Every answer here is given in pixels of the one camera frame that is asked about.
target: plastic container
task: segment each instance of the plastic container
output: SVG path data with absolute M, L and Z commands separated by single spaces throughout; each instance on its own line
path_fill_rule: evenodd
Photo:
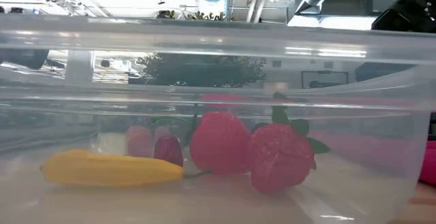
M 433 35 L 58 16 L 1 22 L 3 52 L 68 50 L 66 69 L 62 61 L 0 67 L 1 223 L 386 223 L 414 192 L 436 107 Z M 148 53 L 145 74 L 126 74 L 142 85 L 96 82 L 97 70 L 113 69 L 93 51 L 112 51 L 110 63 L 129 55 L 120 52 Z M 358 69 L 364 63 L 378 64 Z M 204 122 L 205 114 L 220 115 Z M 276 129 L 284 115 L 291 125 Z M 255 130 L 259 123 L 274 125 Z M 172 163 L 144 161 L 165 136 L 175 142 L 158 154 Z M 87 153 L 50 161 L 70 150 Z M 143 186 L 126 186 L 138 178 Z M 95 186 L 117 181 L 124 187 Z

